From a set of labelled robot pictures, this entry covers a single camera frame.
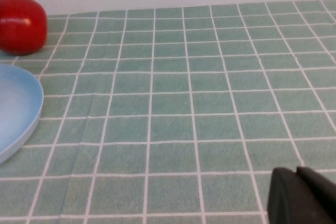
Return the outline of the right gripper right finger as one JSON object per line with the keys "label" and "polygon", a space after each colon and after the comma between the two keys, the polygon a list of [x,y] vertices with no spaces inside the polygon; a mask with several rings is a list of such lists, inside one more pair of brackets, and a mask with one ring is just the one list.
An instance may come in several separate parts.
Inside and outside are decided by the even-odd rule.
{"label": "right gripper right finger", "polygon": [[309,167],[297,167],[296,173],[324,208],[335,208],[335,184],[331,180]]}

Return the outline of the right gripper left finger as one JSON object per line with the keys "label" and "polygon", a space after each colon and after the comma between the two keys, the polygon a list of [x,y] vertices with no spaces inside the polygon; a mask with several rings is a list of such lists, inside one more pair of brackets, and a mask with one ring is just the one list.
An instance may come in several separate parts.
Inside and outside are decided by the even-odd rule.
{"label": "right gripper left finger", "polygon": [[324,208],[296,171],[273,169],[267,202],[269,223],[335,223],[335,208]]}

